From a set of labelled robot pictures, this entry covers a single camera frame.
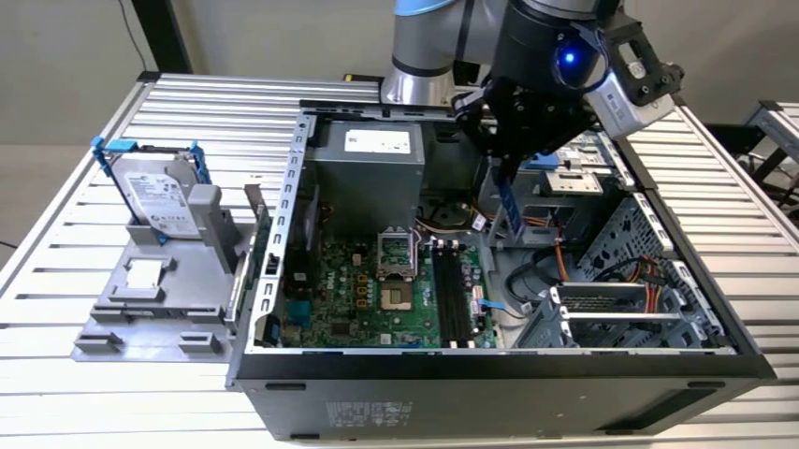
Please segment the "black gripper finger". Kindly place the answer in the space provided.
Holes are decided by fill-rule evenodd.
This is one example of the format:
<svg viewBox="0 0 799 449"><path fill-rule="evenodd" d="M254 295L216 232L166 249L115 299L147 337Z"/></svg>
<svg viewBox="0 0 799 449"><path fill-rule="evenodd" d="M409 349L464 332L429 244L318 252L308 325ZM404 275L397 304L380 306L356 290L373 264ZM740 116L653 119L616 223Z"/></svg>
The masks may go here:
<svg viewBox="0 0 799 449"><path fill-rule="evenodd" d="M513 123L506 131L505 177L512 181L522 162L536 154L548 155L580 135L596 121L588 110L546 111Z"/></svg>
<svg viewBox="0 0 799 449"><path fill-rule="evenodd" d="M456 94L452 98L452 111L460 131L478 152L489 159L492 181L502 182L504 152L500 148L497 132L482 124L484 106L482 91Z"/></svg>

